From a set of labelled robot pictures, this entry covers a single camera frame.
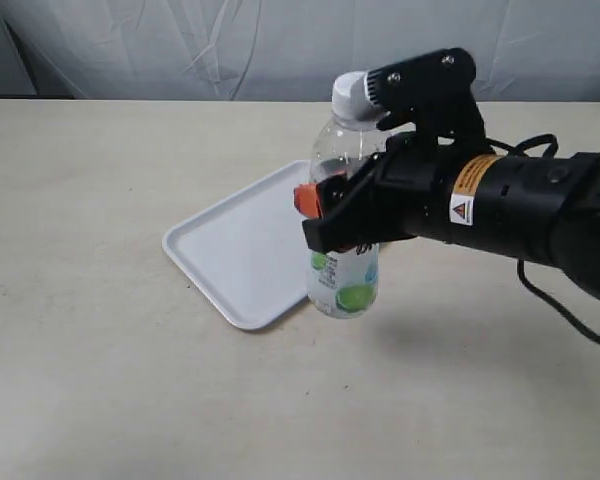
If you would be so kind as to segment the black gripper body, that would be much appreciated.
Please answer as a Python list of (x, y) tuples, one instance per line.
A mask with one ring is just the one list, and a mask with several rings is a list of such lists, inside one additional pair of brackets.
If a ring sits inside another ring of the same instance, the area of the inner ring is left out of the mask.
[(467, 248), (480, 246), (472, 227), (449, 220), (451, 190), (460, 170), (480, 155), (480, 136), (456, 134), (449, 144), (415, 132), (391, 136), (339, 228), (346, 248), (423, 237)]

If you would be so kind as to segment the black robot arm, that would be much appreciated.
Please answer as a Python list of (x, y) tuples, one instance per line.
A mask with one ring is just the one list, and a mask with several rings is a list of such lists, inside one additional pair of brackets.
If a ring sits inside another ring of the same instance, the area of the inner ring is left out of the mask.
[(294, 191), (310, 249), (428, 238), (561, 270), (600, 300), (600, 153), (499, 155), (486, 139), (390, 138), (354, 174)]

